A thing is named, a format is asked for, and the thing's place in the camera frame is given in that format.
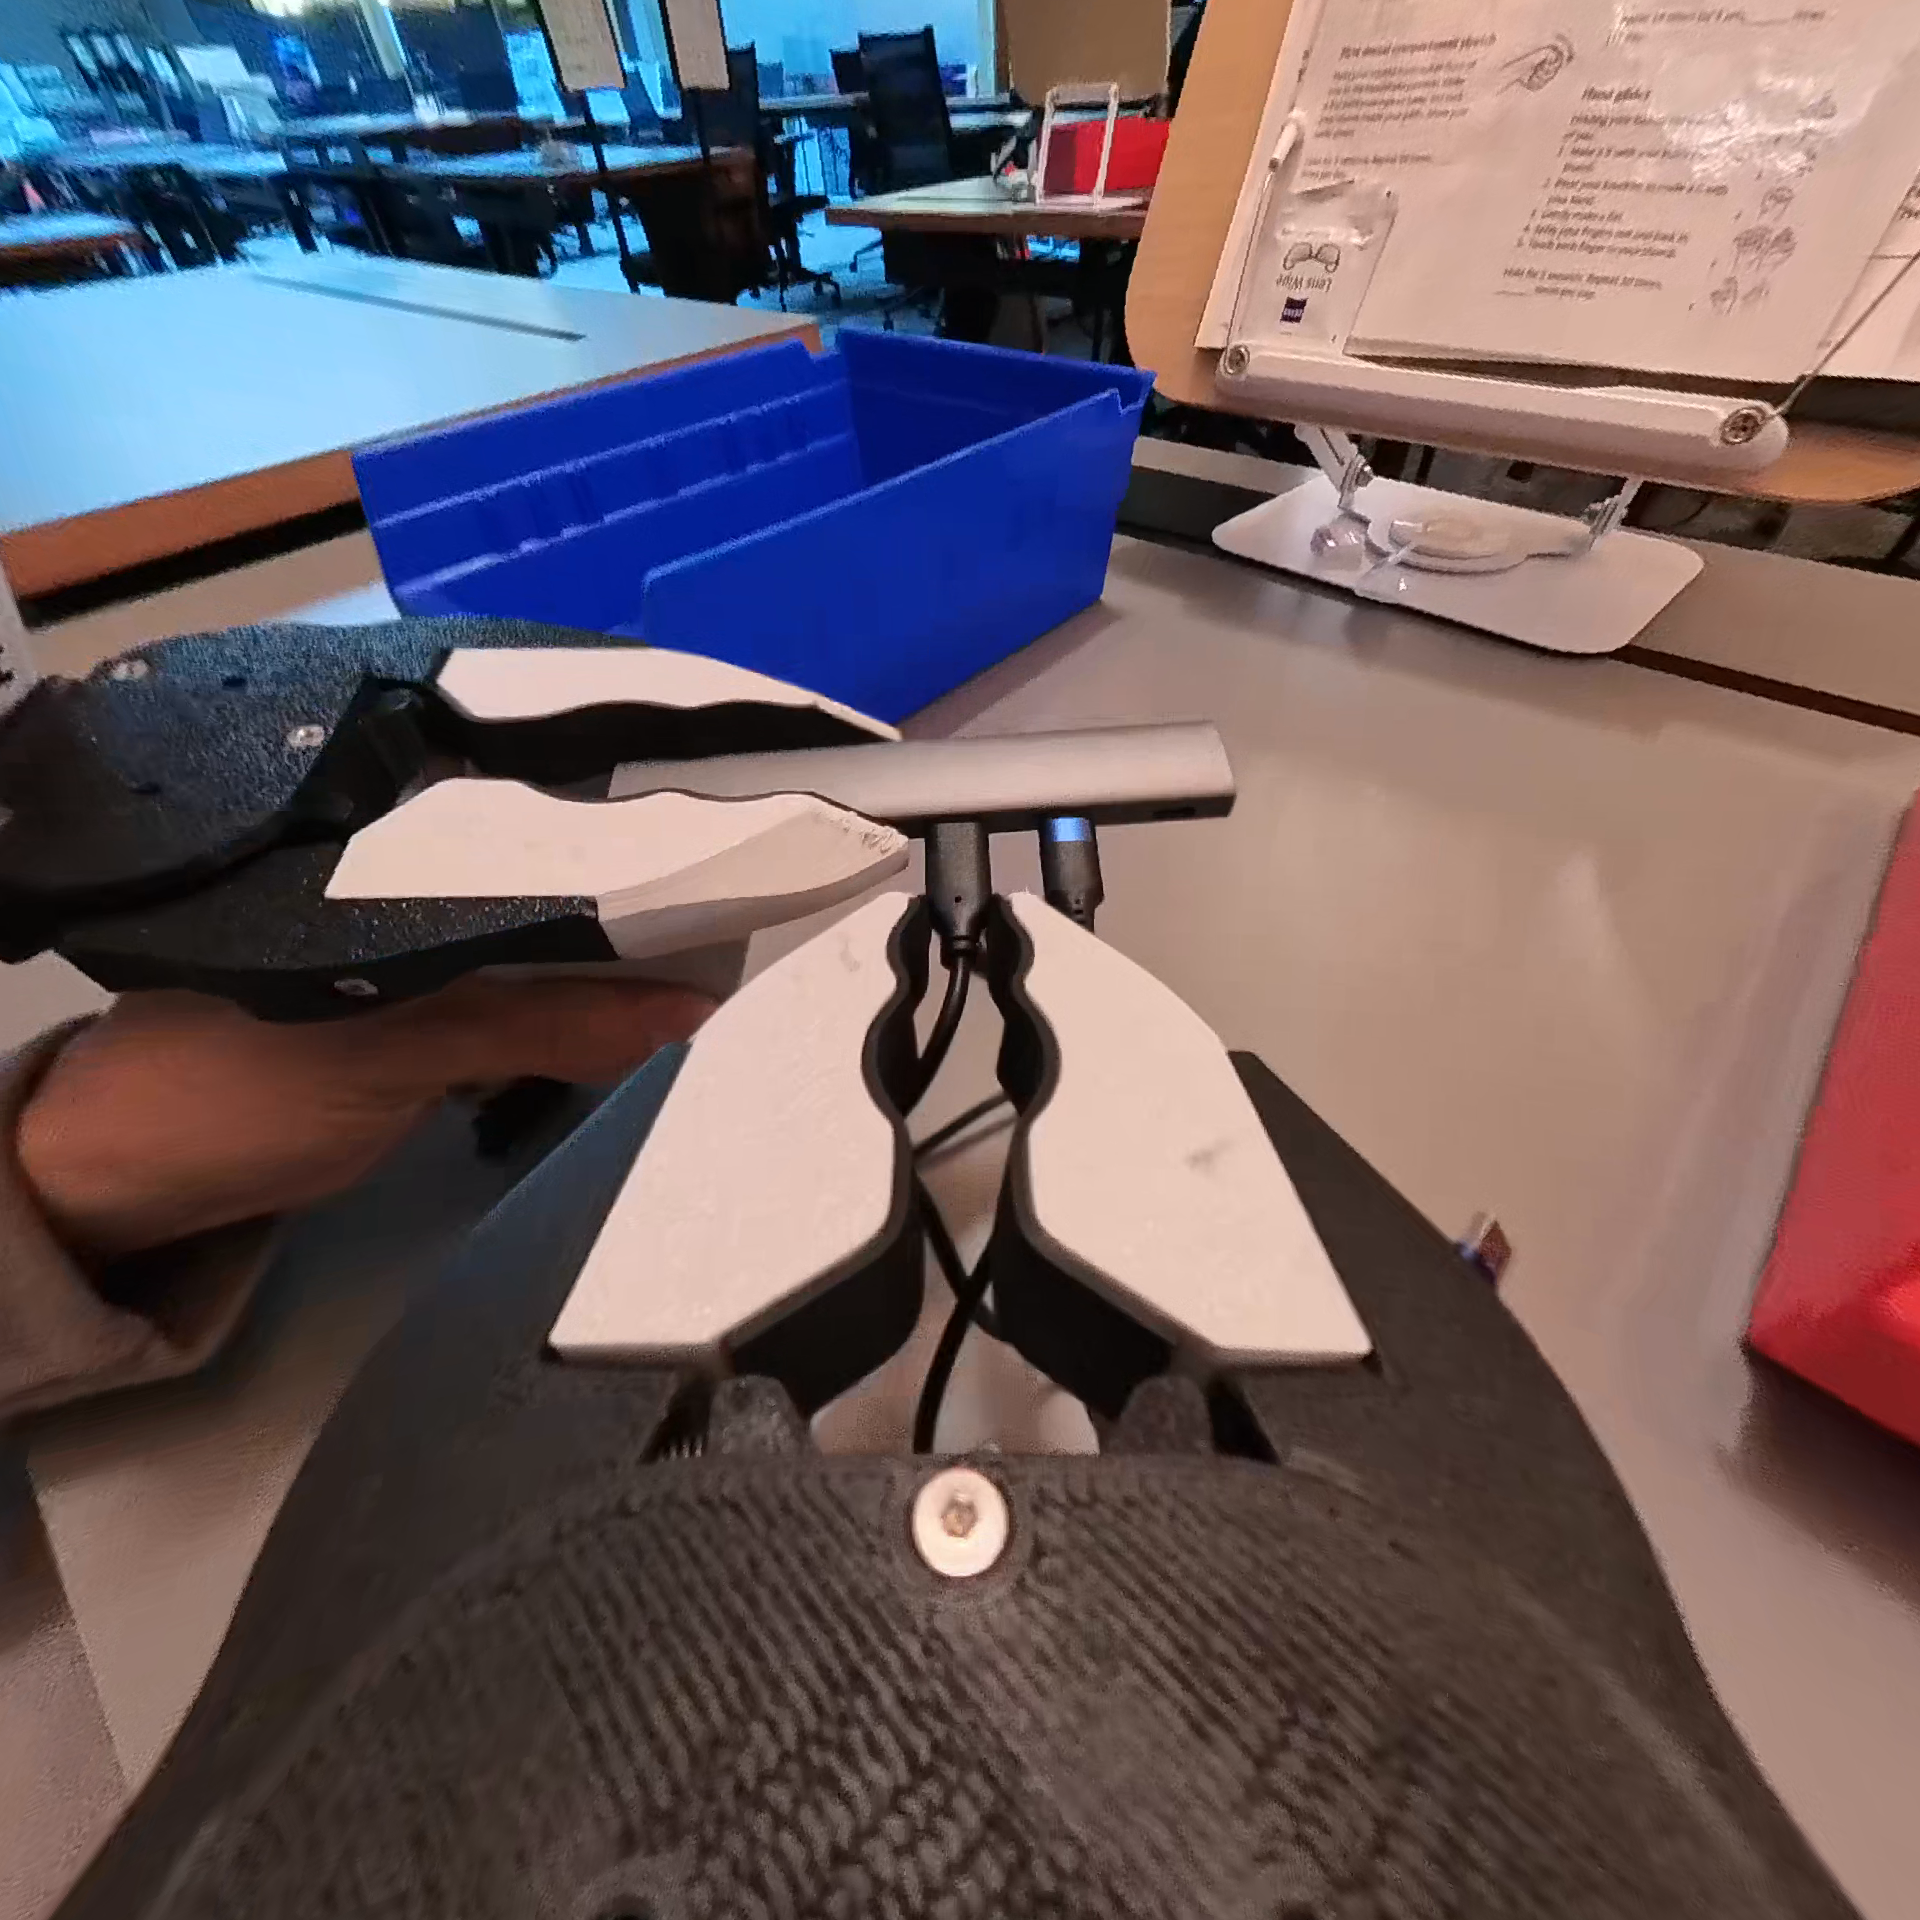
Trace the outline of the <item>red storage bin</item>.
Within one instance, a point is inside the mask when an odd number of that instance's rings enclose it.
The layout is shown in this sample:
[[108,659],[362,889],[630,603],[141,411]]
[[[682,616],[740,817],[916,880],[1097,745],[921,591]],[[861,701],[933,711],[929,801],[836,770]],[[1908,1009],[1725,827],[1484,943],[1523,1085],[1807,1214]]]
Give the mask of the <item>red storage bin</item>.
[[1110,200],[1153,191],[1167,149],[1170,121],[1121,114],[1054,119],[1035,149],[1041,200]]

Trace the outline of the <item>person's left forearm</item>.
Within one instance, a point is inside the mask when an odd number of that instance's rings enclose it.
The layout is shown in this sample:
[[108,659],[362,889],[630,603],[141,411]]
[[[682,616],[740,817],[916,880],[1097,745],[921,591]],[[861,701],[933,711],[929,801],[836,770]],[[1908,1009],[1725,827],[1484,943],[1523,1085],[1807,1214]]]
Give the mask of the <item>person's left forearm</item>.
[[282,1238],[282,1206],[206,1185],[204,1136],[108,1015],[4,1057],[4,1422],[178,1381],[237,1327]]

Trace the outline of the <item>person's left hand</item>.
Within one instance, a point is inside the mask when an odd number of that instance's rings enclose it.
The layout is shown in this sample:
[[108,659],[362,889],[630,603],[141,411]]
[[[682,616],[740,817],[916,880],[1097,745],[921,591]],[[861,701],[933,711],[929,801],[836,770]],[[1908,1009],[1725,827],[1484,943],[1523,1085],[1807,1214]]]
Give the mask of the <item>person's left hand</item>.
[[129,993],[55,1049],[14,1154],[61,1240],[110,1262],[343,1192],[455,1094],[614,1083],[710,1011],[622,976],[474,976],[333,1024]]

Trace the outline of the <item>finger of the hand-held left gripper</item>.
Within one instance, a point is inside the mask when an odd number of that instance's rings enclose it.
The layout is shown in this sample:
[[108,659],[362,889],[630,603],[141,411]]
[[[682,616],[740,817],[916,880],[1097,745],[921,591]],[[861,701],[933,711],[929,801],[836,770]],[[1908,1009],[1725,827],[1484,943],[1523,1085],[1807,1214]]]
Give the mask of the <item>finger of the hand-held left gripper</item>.
[[453,749],[483,777],[524,783],[900,741],[895,727],[821,691],[655,646],[460,646],[433,691]]
[[676,787],[564,800],[502,779],[446,779],[359,829],[327,899],[580,897],[619,957],[735,943],[861,895],[907,863],[907,835],[781,790]]

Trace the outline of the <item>red plastic bin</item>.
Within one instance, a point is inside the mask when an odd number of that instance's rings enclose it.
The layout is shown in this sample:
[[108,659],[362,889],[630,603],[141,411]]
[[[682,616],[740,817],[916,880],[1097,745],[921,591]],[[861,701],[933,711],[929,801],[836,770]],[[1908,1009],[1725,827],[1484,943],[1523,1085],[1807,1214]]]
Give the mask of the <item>red plastic bin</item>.
[[1918,1445],[1918,803],[1898,829],[1743,1344]]

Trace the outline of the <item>document stand with sheets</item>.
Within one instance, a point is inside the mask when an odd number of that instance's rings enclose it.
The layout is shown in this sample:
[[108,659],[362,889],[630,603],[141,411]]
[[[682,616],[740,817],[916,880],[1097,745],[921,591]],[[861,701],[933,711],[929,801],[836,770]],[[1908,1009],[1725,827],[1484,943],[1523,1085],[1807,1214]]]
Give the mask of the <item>document stand with sheets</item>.
[[1228,559],[1613,656],[1759,491],[1916,187],[1916,5],[1206,5],[1127,335],[1307,471]]

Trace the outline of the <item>wood-edged grey desk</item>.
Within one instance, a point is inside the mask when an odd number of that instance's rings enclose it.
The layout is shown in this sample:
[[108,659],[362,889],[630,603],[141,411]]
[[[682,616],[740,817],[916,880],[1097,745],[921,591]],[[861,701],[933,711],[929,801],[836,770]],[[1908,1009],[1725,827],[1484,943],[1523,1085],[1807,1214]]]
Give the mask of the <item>wood-edged grey desk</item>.
[[351,454],[798,341],[811,317],[373,255],[100,279],[2,305],[19,603],[356,503]]

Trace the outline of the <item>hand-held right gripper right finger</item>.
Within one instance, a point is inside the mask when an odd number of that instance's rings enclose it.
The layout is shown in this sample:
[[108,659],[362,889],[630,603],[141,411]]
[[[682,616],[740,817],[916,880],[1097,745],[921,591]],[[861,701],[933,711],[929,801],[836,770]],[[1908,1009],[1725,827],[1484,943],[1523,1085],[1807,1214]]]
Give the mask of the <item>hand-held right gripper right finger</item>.
[[1002,1083],[1025,1240],[1092,1301],[1213,1369],[1340,1366],[1374,1338],[1213,1025],[1035,893],[1013,949]]

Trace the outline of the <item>blue plastic bin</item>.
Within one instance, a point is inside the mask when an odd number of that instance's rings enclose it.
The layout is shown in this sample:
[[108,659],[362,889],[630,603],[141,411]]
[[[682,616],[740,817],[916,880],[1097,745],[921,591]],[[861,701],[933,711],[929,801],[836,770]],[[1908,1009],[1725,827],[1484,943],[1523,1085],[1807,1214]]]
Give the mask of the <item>blue plastic bin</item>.
[[1087,610],[1155,376],[846,329],[351,454],[395,608],[642,639],[883,721]]

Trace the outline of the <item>grey usb hub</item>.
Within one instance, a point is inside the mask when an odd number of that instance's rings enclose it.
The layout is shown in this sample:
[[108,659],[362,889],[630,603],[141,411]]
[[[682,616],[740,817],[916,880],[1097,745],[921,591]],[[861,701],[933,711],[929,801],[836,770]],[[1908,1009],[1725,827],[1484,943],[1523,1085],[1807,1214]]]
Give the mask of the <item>grey usb hub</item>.
[[937,824],[1021,831],[1055,817],[1163,824],[1223,817],[1237,801],[1230,755],[1206,721],[635,760],[609,782],[613,800],[666,790],[811,794],[907,834]]

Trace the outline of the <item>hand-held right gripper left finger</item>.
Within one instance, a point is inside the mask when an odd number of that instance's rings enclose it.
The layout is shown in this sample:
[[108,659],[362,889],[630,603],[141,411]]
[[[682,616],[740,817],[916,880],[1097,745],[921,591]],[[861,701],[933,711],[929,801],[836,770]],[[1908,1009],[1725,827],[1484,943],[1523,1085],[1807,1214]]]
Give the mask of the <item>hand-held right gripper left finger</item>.
[[562,1359],[714,1362],[883,1247],[905,1208],[921,919],[883,893],[700,1031],[549,1329]]

